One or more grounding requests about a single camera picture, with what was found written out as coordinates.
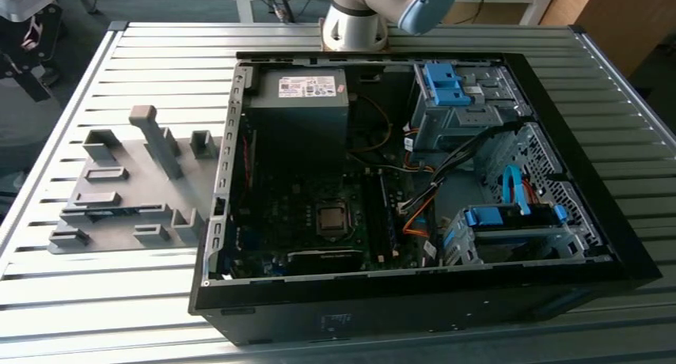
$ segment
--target slotted metal table surface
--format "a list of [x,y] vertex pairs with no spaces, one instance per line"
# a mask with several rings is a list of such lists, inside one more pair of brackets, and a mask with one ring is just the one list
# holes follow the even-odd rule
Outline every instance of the slotted metal table surface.
[[108,32],[0,229],[0,362],[675,362],[673,135],[568,28],[391,30],[391,48],[526,55],[664,273],[643,289],[541,324],[238,348],[187,314],[194,249],[47,252],[88,130],[139,138],[128,110],[154,104],[176,138],[222,135],[235,52],[314,51],[319,42],[315,25],[132,23]]

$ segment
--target blue plastic clip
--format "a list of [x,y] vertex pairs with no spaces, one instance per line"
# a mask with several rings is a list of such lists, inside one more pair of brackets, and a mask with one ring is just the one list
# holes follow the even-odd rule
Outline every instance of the blue plastic clip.
[[516,165],[505,166],[502,173],[502,202],[512,203],[512,195],[509,193],[509,180],[514,183],[514,203],[521,207],[521,214],[530,214],[530,207],[528,206],[526,189],[521,180],[521,170]]
[[565,222],[566,222],[566,220],[568,220],[566,207],[564,207],[562,205],[557,204],[557,205],[553,207],[553,212],[554,212],[554,214],[557,215],[558,221],[560,221],[561,223],[565,223]]
[[462,77],[456,74],[450,63],[426,63],[425,72],[436,105],[472,104],[472,98],[462,91]]
[[480,226],[500,226],[502,216],[497,207],[474,207],[472,213],[477,216]]
[[466,219],[466,224],[473,227],[477,225],[477,216],[474,215],[474,213],[472,212],[472,210],[469,211],[465,211],[465,219]]
[[452,243],[453,237],[456,237],[456,231],[452,231],[444,239],[444,248]]

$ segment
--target label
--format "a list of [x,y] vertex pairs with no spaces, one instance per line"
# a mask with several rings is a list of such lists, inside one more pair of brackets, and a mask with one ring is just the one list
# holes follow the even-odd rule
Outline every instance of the label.
[[351,325],[351,314],[323,315],[321,317],[321,330],[323,332],[338,332],[346,330]]
[[403,149],[406,149],[409,152],[413,152],[413,138],[403,138]]
[[429,240],[425,241],[422,249],[425,249],[426,254],[430,255],[432,258],[437,257],[437,248],[434,248],[434,245],[432,245]]
[[334,97],[334,77],[283,77],[279,97]]

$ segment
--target orange wire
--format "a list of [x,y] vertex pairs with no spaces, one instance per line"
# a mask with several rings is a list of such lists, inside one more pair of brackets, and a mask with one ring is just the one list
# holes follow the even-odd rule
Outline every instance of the orange wire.
[[423,204],[421,205],[421,208],[418,208],[418,210],[415,211],[415,213],[413,214],[411,218],[409,219],[409,221],[406,222],[406,224],[403,225],[403,233],[406,233],[406,231],[409,230],[409,227],[411,226],[413,224],[413,221],[415,220],[415,218],[418,217],[418,215],[421,214],[422,210],[425,210],[425,207],[428,206],[428,204],[430,204],[432,200],[434,199],[434,197],[437,196],[437,193],[432,194],[432,196],[428,198],[428,200],[423,202]]
[[532,185],[528,183],[526,180],[522,180],[521,183],[522,183],[524,187],[526,188],[528,196],[530,198],[530,202],[540,203],[540,201],[537,199],[536,191],[532,189]]
[[[410,157],[411,157],[411,152],[406,152],[406,154],[403,155],[403,168],[411,169],[411,170],[418,170],[421,167],[411,165],[411,163],[409,162]],[[428,166],[425,166],[425,171],[432,173],[432,172],[434,172],[434,168],[428,165]]]

